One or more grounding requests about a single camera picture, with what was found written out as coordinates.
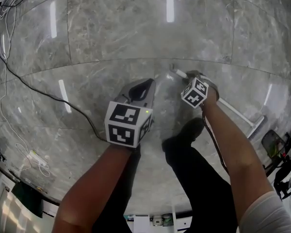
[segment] foot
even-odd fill
[[[204,127],[202,118],[193,118],[182,127],[180,133],[176,137],[184,143],[191,144],[202,133]]]
[[[176,136],[166,139],[162,143],[162,149],[164,152],[167,150],[190,146],[192,142],[202,133],[204,129],[204,121],[201,118],[194,118],[188,121],[183,128],[181,129],[180,133]]]

